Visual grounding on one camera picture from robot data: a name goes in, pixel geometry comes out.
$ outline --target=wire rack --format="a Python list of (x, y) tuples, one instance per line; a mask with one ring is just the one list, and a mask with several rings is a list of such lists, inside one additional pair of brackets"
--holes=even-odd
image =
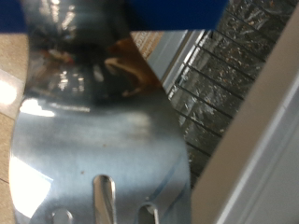
[(188, 146), (192, 187), (258, 77), (297, 2), (230, 1), (217, 30), (201, 33), (180, 67), (168, 97), (178, 112)]

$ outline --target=beige tile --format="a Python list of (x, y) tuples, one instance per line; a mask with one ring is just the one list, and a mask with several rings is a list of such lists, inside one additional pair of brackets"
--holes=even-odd
[(27, 62), (27, 35), (0, 35), (0, 69), (24, 81)]
[(15, 119), (19, 111), (23, 82), (0, 69), (0, 113)]
[(14, 224), (9, 184), (0, 180), (0, 224)]
[(13, 129), (13, 123), (13, 119), (0, 114), (0, 178), (7, 182), (10, 138)]

